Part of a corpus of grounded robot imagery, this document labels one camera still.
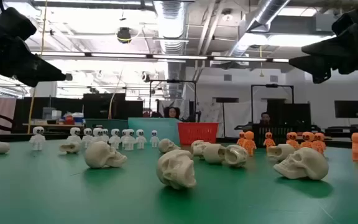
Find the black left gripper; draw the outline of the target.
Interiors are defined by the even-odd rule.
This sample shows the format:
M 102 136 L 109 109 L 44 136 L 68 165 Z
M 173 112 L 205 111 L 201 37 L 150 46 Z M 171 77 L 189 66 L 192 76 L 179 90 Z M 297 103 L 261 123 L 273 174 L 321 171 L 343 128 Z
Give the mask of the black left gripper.
M 0 13 L 0 74 L 15 76 L 31 87 L 40 82 L 72 81 L 72 74 L 64 74 L 44 59 L 31 54 L 25 41 L 36 30 L 30 19 L 13 7 Z

